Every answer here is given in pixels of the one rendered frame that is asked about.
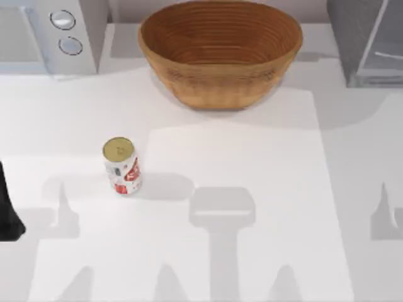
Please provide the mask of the round grey microwave knob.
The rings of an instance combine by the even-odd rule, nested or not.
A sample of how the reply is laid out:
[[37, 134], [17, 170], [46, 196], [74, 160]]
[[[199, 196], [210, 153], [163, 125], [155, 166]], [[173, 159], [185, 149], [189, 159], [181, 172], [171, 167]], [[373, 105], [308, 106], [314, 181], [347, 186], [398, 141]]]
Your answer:
[[71, 30], [76, 25], [74, 15], [67, 10], [50, 13], [50, 22], [60, 30]]
[[58, 46], [61, 52], [70, 56], [79, 55], [83, 51], [83, 45], [81, 41], [72, 36], [60, 39], [58, 41]]

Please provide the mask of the red and white can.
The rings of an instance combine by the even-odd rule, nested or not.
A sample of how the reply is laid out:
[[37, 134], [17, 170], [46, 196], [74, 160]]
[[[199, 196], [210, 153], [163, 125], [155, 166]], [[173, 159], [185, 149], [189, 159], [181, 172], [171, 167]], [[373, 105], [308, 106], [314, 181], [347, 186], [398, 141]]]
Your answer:
[[133, 143], [125, 137], [113, 137], [103, 145], [105, 169], [112, 188], [128, 196], [142, 185], [139, 157]]

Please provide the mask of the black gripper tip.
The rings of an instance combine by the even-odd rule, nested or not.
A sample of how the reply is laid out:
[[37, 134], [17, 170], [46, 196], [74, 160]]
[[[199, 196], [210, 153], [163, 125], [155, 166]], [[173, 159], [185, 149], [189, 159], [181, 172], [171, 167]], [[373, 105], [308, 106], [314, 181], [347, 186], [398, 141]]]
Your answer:
[[0, 242], [16, 242], [25, 232], [26, 227], [9, 197], [3, 163], [0, 161]]

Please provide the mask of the pale microwave oven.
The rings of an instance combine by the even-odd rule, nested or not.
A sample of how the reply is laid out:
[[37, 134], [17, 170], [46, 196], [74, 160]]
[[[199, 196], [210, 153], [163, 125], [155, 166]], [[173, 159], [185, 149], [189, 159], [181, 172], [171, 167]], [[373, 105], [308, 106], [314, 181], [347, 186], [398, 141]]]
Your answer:
[[[74, 15], [71, 30], [50, 22], [60, 10]], [[109, 0], [0, 0], [0, 75], [97, 74], [109, 19]], [[81, 41], [79, 55], [60, 51], [58, 41], [68, 36]]]

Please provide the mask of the brown wicker basket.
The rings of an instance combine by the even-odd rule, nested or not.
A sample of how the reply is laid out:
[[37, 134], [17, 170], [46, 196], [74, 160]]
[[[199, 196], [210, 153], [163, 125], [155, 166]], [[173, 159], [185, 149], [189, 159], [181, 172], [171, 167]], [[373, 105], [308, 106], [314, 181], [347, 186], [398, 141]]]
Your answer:
[[303, 42], [300, 23], [245, 0], [166, 6], [139, 27], [139, 46], [165, 88], [198, 109], [241, 109], [279, 84]]

